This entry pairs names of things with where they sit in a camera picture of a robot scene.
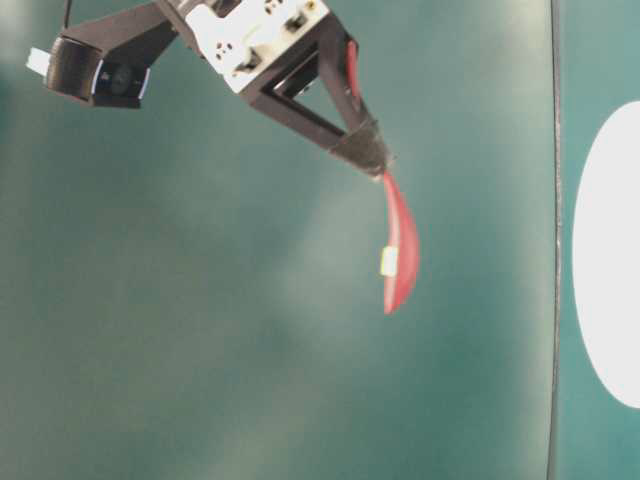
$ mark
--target yellow tag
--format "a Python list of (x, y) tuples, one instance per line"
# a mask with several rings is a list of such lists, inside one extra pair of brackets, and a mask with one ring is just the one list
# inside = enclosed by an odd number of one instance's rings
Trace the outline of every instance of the yellow tag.
[(380, 275), (395, 277), (398, 274), (398, 247), (385, 247), (382, 250)]

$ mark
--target green wall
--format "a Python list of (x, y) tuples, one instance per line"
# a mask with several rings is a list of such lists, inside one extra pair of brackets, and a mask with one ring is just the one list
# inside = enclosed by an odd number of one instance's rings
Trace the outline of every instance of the green wall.
[(50, 95), (62, 1), (0, 0), (1, 478), (545, 478), (549, 2), (331, 3), (423, 238), (391, 318), (380, 185), (179, 43), (140, 112)]

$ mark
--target white circle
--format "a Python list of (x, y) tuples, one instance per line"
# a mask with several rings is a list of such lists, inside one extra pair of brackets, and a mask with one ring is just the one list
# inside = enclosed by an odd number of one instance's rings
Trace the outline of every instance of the white circle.
[(620, 402), (640, 408), (640, 102), (598, 133), (580, 183), (573, 283), (594, 369)]

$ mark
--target camera lens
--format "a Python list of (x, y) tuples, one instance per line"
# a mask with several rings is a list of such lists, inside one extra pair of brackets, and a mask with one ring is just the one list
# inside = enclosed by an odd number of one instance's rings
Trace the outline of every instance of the camera lens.
[(111, 93), (124, 95), (133, 81), (133, 69), (129, 65), (120, 65), (111, 78)]

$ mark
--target black tape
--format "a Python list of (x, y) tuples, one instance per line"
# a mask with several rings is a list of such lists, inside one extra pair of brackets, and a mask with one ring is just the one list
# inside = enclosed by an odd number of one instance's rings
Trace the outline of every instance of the black tape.
[(330, 152), (372, 177), (382, 175), (393, 160), (374, 119), (366, 120), (360, 128), (345, 135)]

